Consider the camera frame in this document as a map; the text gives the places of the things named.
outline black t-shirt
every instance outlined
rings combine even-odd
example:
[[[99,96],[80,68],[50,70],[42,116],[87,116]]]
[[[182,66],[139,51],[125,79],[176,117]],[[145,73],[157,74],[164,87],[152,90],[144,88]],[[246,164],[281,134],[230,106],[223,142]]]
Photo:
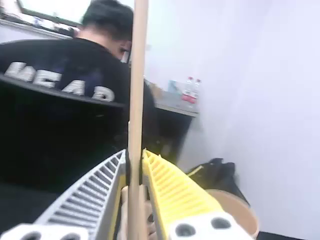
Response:
[[[83,96],[83,99],[93,98],[124,106],[121,108],[124,110],[121,120],[124,128],[123,141],[118,141],[123,144],[112,150],[112,154],[127,146],[130,69],[103,46],[80,38],[24,40],[0,44],[0,74],[40,86],[37,88],[45,90],[51,88],[55,89],[53,91]],[[39,124],[34,122],[33,116],[37,116],[38,105],[35,104],[35,108],[29,111],[29,102],[25,104],[24,99],[21,99],[23,97],[18,96],[19,106],[17,107],[16,103],[12,105],[13,111],[14,114],[18,112],[23,117],[15,117],[14,123],[9,119],[1,124],[1,127],[8,125],[4,127],[6,135],[1,135],[8,144],[0,148],[1,157],[6,159],[1,162],[0,182],[4,179],[5,182],[59,192],[110,156],[106,150],[110,144],[104,142],[108,134],[105,135],[105,132],[95,125],[96,120],[91,121],[92,119],[88,117],[72,117],[68,118],[71,121],[69,120],[67,123],[69,125],[66,126],[64,114],[70,111],[70,107],[64,109],[59,105],[57,110],[55,105],[47,106],[42,103],[44,106],[41,110],[45,109],[45,114],[53,119],[50,124],[53,122],[54,126],[57,126],[51,129],[47,121]],[[155,102],[146,84],[144,84],[143,100],[142,147],[148,148],[153,144],[152,141],[156,140],[158,125]],[[95,112],[95,106],[92,104],[80,105],[80,109]],[[107,117],[100,120],[103,126],[108,119]],[[69,126],[74,124],[76,126],[70,130]]]
[[[130,69],[95,42],[73,38],[0,44],[0,74],[71,94],[124,104],[129,120]],[[143,134],[155,136],[157,128],[155,102],[144,84]]]

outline chair backrest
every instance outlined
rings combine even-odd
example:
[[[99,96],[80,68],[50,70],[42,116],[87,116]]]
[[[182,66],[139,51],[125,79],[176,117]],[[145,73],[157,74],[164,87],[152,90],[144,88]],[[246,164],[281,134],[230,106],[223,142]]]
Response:
[[[126,144],[124,107],[0,75],[0,181],[64,191]]]

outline desk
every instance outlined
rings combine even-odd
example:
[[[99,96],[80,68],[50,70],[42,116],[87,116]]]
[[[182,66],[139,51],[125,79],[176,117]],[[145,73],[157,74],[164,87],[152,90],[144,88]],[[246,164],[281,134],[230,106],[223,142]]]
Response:
[[[181,97],[167,91],[162,92],[162,98],[155,100],[155,106],[158,109],[196,117],[199,113],[197,104],[190,104],[182,101]]]
[[[199,114],[198,105],[182,101],[181,96],[164,91],[155,100],[159,121],[159,148],[163,158],[177,163],[182,146],[194,117]]]

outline person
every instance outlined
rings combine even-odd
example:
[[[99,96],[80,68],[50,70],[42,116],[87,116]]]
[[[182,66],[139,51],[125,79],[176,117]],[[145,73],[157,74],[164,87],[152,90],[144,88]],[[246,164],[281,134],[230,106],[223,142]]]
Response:
[[[95,0],[75,38],[0,44],[0,74],[101,101],[121,103],[129,120],[132,9],[117,0]],[[143,146],[158,134],[155,101],[144,84]]]
[[[127,141],[130,68],[128,64],[122,63],[121,60],[131,48],[133,16],[132,9],[117,0],[92,1],[83,16],[79,32],[74,38],[33,39],[0,44],[0,74],[40,86],[39,88],[51,88],[54,91],[80,95],[84,98],[124,105],[123,127],[126,129],[123,130],[123,141]],[[144,83],[143,98],[142,147],[149,147],[157,140],[158,124],[155,101],[146,83]],[[48,108],[47,111],[50,112],[50,116],[52,114],[56,114],[58,117],[61,116],[56,111],[56,108],[53,110]],[[19,151],[22,153],[16,151],[9,152],[9,154],[16,154],[16,159],[23,159],[23,162],[26,162],[24,163],[26,165],[25,168],[29,169],[29,173],[25,173],[26,171],[21,167],[20,179],[24,182],[28,180],[30,184],[36,183],[41,189],[49,189],[48,185],[50,184],[57,185],[54,188],[52,187],[54,189],[52,191],[61,193],[62,190],[69,187],[86,171],[89,171],[96,164],[110,156],[103,155],[106,154],[105,152],[99,152],[95,143],[100,139],[105,140],[106,136],[94,127],[92,127],[91,133],[88,133],[91,130],[91,125],[86,122],[85,126],[87,126],[87,129],[80,129],[77,132],[80,134],[85,132],[85,144],[87,145],[83,144],[82,137],[76,139],[79,141],[79,145],[76,140],[72,144],[69,142],[64,144],[65,137],[63,137],[63,144],[59,139],[54,141],[46,136],[44,136],[45,140],[38,139],[37,135],[30,131],[28,134],[24,134],[27,136],[24,138],[27,139],[23,140],[23,137],[18,137],[16,142],[25,143],[23,152],[20,149]],[[95,131],[101,135],[100,138],[96,137]],[[40,145],[43,146],[43,149],[37,145],[38,149],[31,152],[35,143],[28,136],[31,136],[36,141],[42,141]],[[59,143],[59,147],[51,146],[56,142]],[[76,151],[72,150],[71,146],[74,145],[79,150],[79,153],[74,153]],[[118,147],[112,154],[127,146],[127,142],[125,142],[121,148]],[[103,144],[100,144],[100,147],[103,151],[107,148]],[[61,148],[67,149],[68,152],[60,153],[62,151]],[[92,155],[82,154],[82,150],[86,153],[88,152],[88,154],[92,153],[94,156],[99,155],[99,157],[92,159]],[[24,153],[29,154],[28,160],[26,160]],[[30,161],[33,161],[33,159],[42,161],[42,167],[40,168],[39,164],[35,163],[31,165],[28,162],[29,159]],[[87,159],[90,159],[88,165],[85,163]],[[73,163],[76,163],[78,167],[77,172]],[[37,177],[37,168],[41,169],[43,176],[41,180]],[[68,176],[71,180],[62,180],[62,175]],[[63,182],[61,187],[56,183],[59,179]]]

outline floor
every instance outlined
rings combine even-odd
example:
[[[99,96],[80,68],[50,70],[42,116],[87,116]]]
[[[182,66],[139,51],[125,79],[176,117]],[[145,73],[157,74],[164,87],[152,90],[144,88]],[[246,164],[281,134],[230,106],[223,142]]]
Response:
[[[261,231],[259,233],[259,235],[256,239],[257,240],[301,240],[301,239],[297,239],[297,238],[277,235],[277,234],[263,232],[263,231]]]

